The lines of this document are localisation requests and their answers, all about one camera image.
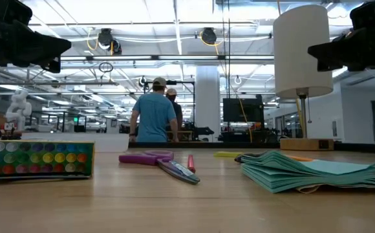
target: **watercolor paint set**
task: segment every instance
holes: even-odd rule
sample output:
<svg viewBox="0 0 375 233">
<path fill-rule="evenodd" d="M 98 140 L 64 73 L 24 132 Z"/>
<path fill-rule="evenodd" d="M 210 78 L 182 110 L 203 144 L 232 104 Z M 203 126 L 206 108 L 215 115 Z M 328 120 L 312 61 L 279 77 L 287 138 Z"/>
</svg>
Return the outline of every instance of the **watercolor paint set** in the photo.
<svg viewBox="0 0 375 233">
<path fill-rule="evenodd" d="M 85 178 L 93 167 L 93 142 L 0 140 L 0 178 Z"/>
</svg>

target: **black screen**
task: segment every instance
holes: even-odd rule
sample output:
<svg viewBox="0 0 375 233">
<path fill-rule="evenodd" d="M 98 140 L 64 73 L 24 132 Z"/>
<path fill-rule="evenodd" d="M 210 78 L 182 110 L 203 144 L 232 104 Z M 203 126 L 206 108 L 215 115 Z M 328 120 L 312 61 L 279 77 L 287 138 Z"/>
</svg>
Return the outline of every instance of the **black screen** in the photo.
<svg viewBox="0 0 375 233">
<path fill-rule="evenodd" d="M 256 98 L 241 99 L 248 122 L 264 122 L 264 105 Z M 224 122 L 245 122 L 238 98 L 224 99 Z"/>
</svg>

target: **wooden lamp base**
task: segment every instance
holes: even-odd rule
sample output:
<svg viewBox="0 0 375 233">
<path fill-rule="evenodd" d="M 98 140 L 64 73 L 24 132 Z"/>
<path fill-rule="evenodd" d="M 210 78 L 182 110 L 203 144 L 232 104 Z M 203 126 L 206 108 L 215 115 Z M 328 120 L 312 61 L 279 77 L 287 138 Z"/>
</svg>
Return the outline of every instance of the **wooden lamp base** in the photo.
<svg viewBox="0 0 375 233">
<path fill-rule="evenodd" d="M 334 150 L 332 139 L 281 139 L 281 150 L 331 151 Z"/>
</svg>

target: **man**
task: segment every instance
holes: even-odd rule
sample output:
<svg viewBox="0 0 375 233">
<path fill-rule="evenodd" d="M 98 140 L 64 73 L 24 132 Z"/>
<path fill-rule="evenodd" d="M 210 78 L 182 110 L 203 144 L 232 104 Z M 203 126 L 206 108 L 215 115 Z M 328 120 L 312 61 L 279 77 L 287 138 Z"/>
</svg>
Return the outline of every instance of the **man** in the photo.
<svg viewBox="0 0 375 233">
<path fill-rule="evenodd" d="M 137 118 L 140 115 L 137 142 L 167 142 L 166 124 L 169 122 L 173 142 L 178 142 L 177 119 L 172 103 L 164 96 L 166 80 L 153 80 L 153 92 L 142 95 L 133 107 L 130 119 L 130 141 L 135 142 Z"/>
<path fill-rule="evenodd" d="M 183 122 L 182 107 L 175 102 L 176 96 L 177 96 L 177 92 L 175 89 L 170 88 L 167 90 L 166 97 L 173 104 L 173 109 L 175 110 L 176 118 L 177 118 L 177 128 L 178 130 L 181 130 L 182 122 Z"/>
</svg>

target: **lamp shade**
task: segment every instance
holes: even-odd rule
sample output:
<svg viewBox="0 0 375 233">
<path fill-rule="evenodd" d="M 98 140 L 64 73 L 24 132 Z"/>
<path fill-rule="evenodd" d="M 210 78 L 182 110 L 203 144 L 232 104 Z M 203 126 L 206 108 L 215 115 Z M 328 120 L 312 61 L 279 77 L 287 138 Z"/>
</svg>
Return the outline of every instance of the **lamp shade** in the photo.
<svg viewBox="0 0 375 233">
<path fill-rule="evenodd" d="M 333 90 L 332 73 L 318 72 L 317 60 L 307 53 L 309 46 L 330 42 L 327 9 L 300 6 L 279 16 L 273 23 L 275 93 L 281 98 L 321 96 Z"/>
</svg>

